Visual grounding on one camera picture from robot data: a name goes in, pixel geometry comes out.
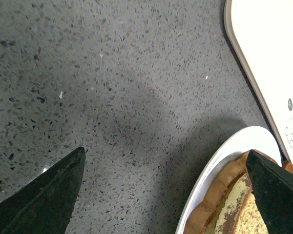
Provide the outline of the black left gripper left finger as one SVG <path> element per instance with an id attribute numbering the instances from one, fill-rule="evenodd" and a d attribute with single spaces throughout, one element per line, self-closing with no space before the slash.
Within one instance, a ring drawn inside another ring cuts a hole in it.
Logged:
<path id="1" fill-rule="evenodd" d="M 63 234 L 80 191 L 85 149 L 78 147 L 0 203 L 0 234 Z"/>

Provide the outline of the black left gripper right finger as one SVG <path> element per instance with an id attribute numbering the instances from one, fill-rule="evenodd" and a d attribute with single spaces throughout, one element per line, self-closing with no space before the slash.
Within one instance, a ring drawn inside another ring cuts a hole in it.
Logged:
<path id="1" fill-rule="evenodd" d="M 255 150 L 246 167 L 268 233 L 293 234 L 293 174 Z"/>

